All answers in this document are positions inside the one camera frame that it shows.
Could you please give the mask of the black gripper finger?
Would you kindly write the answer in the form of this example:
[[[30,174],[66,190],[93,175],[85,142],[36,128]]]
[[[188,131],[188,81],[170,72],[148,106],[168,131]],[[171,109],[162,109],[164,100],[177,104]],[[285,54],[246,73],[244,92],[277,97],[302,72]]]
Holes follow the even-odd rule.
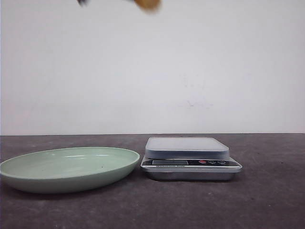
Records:
[[[85,6],[90,2],[90,0],[77,0],[77,2],[80,6]]]

